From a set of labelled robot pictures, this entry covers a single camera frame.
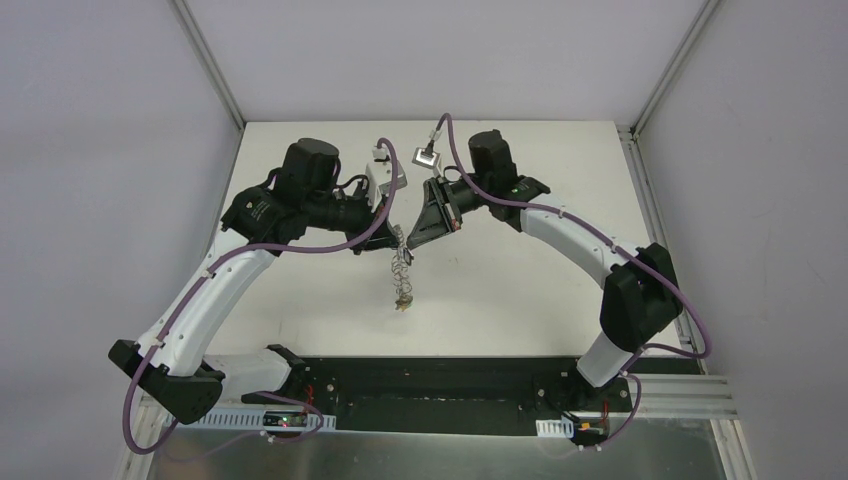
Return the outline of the metal disc with keyrings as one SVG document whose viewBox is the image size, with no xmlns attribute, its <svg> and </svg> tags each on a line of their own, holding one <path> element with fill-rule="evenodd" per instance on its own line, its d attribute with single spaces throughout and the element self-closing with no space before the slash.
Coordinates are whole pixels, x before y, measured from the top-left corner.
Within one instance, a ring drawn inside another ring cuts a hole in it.
<svg viewBox="0 0 848 480">
<path fill-rule="evenodd" d="M 402 227 L 399 224 L 396 224 L 396 225 L 392 226 L 392 229 L 396 233 L 398 240 L 400 242 L 399 247 L 407 247 L 408 248 L 407 243 L 406 243 L 406 236 L 404 235 Z M 395 253 L 393 254 L 393 257 L 392 257 L 392 260 L 391 260 L 391 272 L 392 272 L 392 276 L 393 276 L 393 285 L 394 285 L 394 288 L 395 288 L 396 300 L 399 299 L 399 298 L 402 298 L 402 297 L 411 297 L 412 302 L 413 302 L 412 284 L 411 284 L 411 279 L 410 279 L 410 275 L 409 275 L 410 266 L 403 265 L 396 260 L 396 257 L 395 257 L 396 250 L 395 250 Z"/>
</svg>

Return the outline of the black-headed key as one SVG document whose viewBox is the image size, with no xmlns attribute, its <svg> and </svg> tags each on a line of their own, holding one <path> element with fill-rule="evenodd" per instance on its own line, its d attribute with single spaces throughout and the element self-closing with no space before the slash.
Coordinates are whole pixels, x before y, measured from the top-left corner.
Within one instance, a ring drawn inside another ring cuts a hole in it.
<svg viewBox="0 0 848 480">
<path fill-rule="evenodd" d="M 396 260 L 403 265 L 411 266 L 414 261 L 414 255 L 407 247 L 399 247 L 396 250 Z"/>
</svg>

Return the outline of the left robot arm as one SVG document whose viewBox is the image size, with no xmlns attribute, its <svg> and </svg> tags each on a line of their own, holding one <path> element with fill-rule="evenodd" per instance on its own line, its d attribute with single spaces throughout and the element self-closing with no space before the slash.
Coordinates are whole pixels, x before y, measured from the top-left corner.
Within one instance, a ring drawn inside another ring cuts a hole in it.
<svg viewBox="0 0 848 480">
<path fill-rule="evenodd" d="M 224 320 L 259 276 L 282 254 L 361 253 L 397 242 L 388 213 L 404 187 L 395 149 L 378 140 L 358 186 L 338 182 L 338 149 L 321 140 L 291 144 L 281 166 L 236 194 L 206 259 L 163 316 L 139 339 L 118 340 L 110 360 L 179 423 L 201 420 L 222 400 L 268 391 L 281 404 L 305 390 L 300 359 L 267 346 L 252 354 L 208 351 Z"/>
</svg>

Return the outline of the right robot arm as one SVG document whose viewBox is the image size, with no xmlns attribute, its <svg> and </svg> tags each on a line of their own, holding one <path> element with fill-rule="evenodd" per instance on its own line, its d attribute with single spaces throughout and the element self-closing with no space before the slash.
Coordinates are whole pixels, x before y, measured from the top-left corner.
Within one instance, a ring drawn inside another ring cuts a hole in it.
<svg viewBox="0 0 848 480">
<path fill-rule="evenodd" d="M 669 252 L 657 243 L 621 245 L 574 214 L 548 186 L 517 171 L 510 147 L 497 130 L 468 142 L 472 170 L 457 180 L 428 142 L 415 149 L 414 164 L 429 168 L 421 213 L 406 239 L 409 248 L 458 231 L 465 214 L 485 207 L 492 217 L 542 241 L 586 272 L 602 289 L 601 332 L 568 375 L 569 400 L 583 410 L 607 397 L 607 384 L 658 332 L 683 310 L 673 290 L 676 273 Z"/>
</svg>

